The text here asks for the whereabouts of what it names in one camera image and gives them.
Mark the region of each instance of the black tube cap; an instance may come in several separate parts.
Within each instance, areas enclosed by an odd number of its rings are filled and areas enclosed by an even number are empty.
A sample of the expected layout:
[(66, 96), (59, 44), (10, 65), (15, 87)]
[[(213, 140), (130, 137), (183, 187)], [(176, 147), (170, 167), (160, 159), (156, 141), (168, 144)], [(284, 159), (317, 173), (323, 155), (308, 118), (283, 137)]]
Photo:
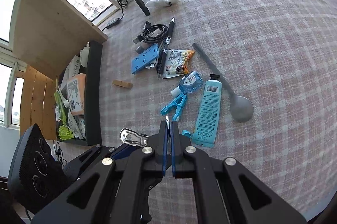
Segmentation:
[(220, 76), (216, 74), (210, 74), (210, 78), (214, 80), (219, 80)]

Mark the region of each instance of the white wall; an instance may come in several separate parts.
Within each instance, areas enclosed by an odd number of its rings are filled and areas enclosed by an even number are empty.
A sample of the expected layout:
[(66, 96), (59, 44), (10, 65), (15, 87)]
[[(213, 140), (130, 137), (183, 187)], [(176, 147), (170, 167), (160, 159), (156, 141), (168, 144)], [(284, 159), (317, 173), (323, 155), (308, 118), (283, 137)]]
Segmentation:
[(0, 176), (8, 177), (15, 148), (20, 139), (17, 129), (0, 125)]

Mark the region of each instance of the spoon handle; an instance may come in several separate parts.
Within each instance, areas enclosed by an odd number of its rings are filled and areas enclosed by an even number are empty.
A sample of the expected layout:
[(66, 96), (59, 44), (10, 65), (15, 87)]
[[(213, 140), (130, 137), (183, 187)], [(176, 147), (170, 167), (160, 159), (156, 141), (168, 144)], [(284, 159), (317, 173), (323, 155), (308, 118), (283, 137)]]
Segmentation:
[(222, 86), (227, 90), (230, 96), (234, 96), (235, 92), (233, 89), (230, 87), (228, 82), (225, 80), (223, 75), (220, 73), (218, 68), (215, 66), (215, 64), (210, 60), (210, 58), (206, 55), (206, 53), (203, 51), (203, 49), (200, 48), (200, 46), (197, 43), (192, 44), (193, 48), (199, 53), (201, 58), (206, 62), (208, 67), (213, 71), (213, 73), (216, 73), (217, 75), (220, 76), (219, 81), (222, 83)]

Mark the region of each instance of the white bottle cap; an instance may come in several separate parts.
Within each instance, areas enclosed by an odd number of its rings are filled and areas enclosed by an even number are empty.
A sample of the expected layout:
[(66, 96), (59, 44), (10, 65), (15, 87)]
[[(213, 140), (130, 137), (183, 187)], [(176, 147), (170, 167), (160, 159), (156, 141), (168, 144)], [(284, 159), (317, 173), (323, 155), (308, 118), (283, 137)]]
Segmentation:
[(183, 92), (180, 90), (179, 86), (177, 88), (174, 88), (171, 91), (171, 95), (176, 98), (177, 96), (179, 96), (180, 94), (182, 94)]

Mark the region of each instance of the barcode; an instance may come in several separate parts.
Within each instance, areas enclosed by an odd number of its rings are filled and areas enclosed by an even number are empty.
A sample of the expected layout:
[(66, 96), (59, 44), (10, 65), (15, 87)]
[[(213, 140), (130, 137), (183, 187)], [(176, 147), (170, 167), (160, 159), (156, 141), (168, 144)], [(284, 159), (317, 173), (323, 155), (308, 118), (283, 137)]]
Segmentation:
[(71, 107), (72, 110), (75, 110), (75, 103), (74, 103), (73, 99), (70, 101), (70, 107)]
[(215, 87), (215, 86), (207, 86), (207, 91), (208, 91), (208, 92), (215, 92), (215, 93), (217, 93), (217, 92), (218, 92), (218, 87)]

